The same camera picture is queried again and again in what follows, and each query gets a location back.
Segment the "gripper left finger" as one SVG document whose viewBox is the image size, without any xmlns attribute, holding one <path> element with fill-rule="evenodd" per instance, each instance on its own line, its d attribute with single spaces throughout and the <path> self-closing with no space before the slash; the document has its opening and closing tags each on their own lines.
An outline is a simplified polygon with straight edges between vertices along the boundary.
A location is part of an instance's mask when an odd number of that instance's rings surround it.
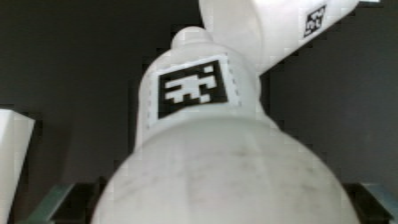
<svg viewBox="0 0 398 224">
<path fill-rule="evenodd" d="M 28 217 L 15 224 L 90 224 L 104 186 L 104 178 L 55 185 Z"/>
</svg>

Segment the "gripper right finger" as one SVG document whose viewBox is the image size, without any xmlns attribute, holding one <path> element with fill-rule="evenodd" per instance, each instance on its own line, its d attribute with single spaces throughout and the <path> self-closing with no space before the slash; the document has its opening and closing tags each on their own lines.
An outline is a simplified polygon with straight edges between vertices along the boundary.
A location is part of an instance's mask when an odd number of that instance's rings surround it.
<svg viewBox="0 0 398 224">
<path fill-rule="evenodd" d="M 398 224 L 398 197 L 376 183 L 344 183 L 360 224 Z"/>
</svg>

